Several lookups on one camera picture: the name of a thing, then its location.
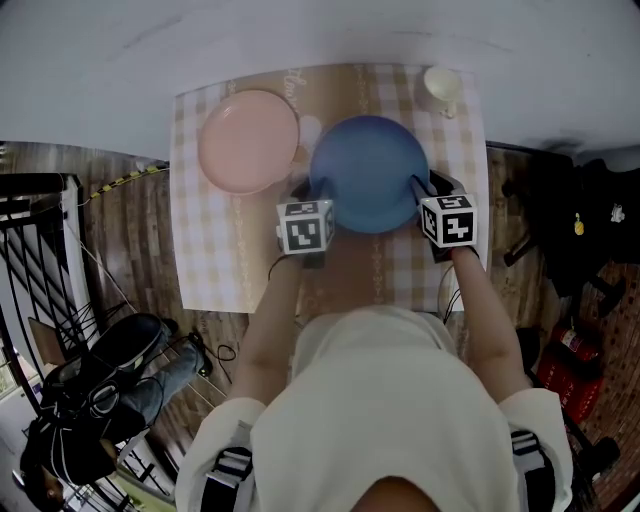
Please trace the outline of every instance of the cup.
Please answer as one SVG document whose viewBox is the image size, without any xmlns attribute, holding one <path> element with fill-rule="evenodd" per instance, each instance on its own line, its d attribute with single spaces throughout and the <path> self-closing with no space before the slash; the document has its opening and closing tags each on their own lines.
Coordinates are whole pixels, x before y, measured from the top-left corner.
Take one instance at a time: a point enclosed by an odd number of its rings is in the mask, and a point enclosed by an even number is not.
<svg viewBox="0 0 640 512">
<path fill-rule="evenodd" d="M 427 69 L 418 84 L 416 101 L 428 112 L 453 119 L 462 96 L 462 80 L 450 69 L 438 66 Z"/>
</svg>

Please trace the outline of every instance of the seated person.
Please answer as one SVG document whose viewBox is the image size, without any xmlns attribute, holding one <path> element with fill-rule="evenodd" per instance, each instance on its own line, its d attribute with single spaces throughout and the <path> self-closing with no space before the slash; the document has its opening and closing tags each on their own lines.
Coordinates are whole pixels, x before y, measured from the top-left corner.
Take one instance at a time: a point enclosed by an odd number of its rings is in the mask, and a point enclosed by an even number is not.
<svg viewBox="0 0 640 512">
<path fill-rule="evenodd" d="M 159 354 L 168 340 L 168 330 L 154 349 Z M 134 437 L 153 424 L 171 397 L 184 389 L 197 373 L 208 375 L 211 362 L 204 344 L 190 337 L 177 359 L 150 377 L 144 377 L 117 399 L 108 416 L 97 421 L 89 414 L 74 419 L 64 427 L 41 416 L 31 422 L 27 445 L 20 459 L 24 491 L 43 512 L 61 510 L 63 487 L 60 480 L 86 485 L 116 469 L 115 445 Z M 69 364 L 51 372 L 45 379 L 41 407 L 50 407 L 45 395 L 50 379 L 63 382 L 77 374 L 78 365 Z"/>
<path fill-rule="evenodd" d="M 558 395 L 531 389 L 474 252 L 452 259 L 469 366 L 435 316 L 391 306 L 318 317 L 294 343 L 301 262 L 276 263 L 227 401 L 181 465 L 178 511 L 564 510 L 573 467 Z M 531 492 L 522 438 L 545 476 Z"/>
</svg>

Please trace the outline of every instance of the pink plate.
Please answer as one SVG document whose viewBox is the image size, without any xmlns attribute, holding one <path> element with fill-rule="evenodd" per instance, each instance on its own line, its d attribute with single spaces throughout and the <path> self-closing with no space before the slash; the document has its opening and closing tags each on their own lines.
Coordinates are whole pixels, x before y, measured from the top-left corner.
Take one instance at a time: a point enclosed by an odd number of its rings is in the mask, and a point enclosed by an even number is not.
<svg viewBox="0 0 640 512">
<path fill-rule="evenodd" d="M 264 91 L 223 100 L 204 122 L 198 159 L 205 176 L 231 194 L 253 194 L 287 177 L 298 146 L 289 105 Z"/>
</svg>

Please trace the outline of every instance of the blue jeans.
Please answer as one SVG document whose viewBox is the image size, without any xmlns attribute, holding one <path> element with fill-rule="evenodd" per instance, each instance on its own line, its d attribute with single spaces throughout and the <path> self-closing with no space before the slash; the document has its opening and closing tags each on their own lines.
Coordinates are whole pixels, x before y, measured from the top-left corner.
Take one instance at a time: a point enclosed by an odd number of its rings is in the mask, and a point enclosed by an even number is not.
<svg viewBox="0 0 640 512">
<path fill-rule="evenodd" d="M 196 376 L 203 364 L 202 354 L 192 343 L 185 343 L 178 359 L 163 366 L 151 378 L 142 378 L 131 391 L 120 397 L 120 403 L 139 412 L 150 425 L 171 397 L 181 391 Z"/>
</svg>

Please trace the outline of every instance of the yellow keychain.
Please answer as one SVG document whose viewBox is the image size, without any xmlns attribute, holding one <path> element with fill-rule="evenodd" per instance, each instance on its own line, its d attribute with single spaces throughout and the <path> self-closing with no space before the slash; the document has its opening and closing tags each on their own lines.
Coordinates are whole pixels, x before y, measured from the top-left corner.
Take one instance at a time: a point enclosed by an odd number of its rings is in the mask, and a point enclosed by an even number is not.
<svg viewBox="0 0 640 512">
<path fill-rule="evenodd" d="M 576 232 L 576 235 L 578 236 L 584 234 L 584 224 L 580 220 L 579 213 L 576 213 L 576 222 L 573 224 L 573 230 Z"/>
</svg>

